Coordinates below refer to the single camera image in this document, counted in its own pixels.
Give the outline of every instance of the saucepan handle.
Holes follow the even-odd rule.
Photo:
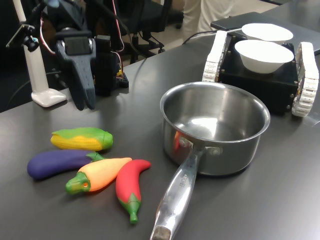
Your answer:
[[[186,213],[204,150],[192,149],[175,172],[156,212],[150,240],[172,240]]]

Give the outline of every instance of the stainless steel saucepan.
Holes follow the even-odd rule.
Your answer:
[[[270,114],[251,93],[210,82],[167,91],[161,101],[163,148],[180,167],[160,202],[150,240],[172,240],[187,210],[197,172],[230,175],[253,159]]]

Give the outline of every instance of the toy eggplant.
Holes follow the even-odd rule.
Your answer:
[[[121,205],[130,214],[130,223],[138,222],[137,211],[141,204],[139,175],[151,167],[146,160],[133,160],[124,165],[115,181],[115,192]]]
[[[36,155],[27,165],[27,172],[41,180],[61,172],[80,169],[84,165],[105,159],[100,154],[85,150],[55,150]]]
[[[62,129],[52,133],[51,143],[60,149],[101,151],[112,147],[113,136],[95,127]]]
[[[80,168],[76,176],[67,182],[65,190],[69,194],[98,191],[111,183],[120,169],[130,161],[131,158],[125,157],[89,163]]]

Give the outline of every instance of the purple eggplant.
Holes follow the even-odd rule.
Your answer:
[[[27,172],[33,179],[41,180],[62,172],[79,170],[84,165],[102,159],[105,158],[100,154],[86,150],[47,151],[29,161]]]

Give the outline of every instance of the office chair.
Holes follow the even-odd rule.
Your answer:
[[[183,12],[171,9],[173,0],[164,0],[164,4],[158,4],[152,0],[114,0],[117,16],[128,27],[130,34],[133,34],[133,46],[146,57],[154,56],[155,53],[150,50],[158,49],[158,53],[165,51],[164,44],[156,40],[151,32],[163,32],[167,24],[182,23]],[[96,35],[96,24],[100,18],[104,22],[105,30],[111,37],[111,48],[119,50],[122,43],[117,32],[116,22],[113,17],[107,16],[98,9],[90,0],[86,2],[86,18],[88,28]],[[111,0],[101,0],[103,4],[113,11],[113,2]],[[126,35],[126,31],[120,26],[121,35]],[[148,44],[139,44],[138,34]],[[133,51],[129,43],[124,42],[124,50],[121,55],[131,55],[130,64],[138,60],[138,54]]]

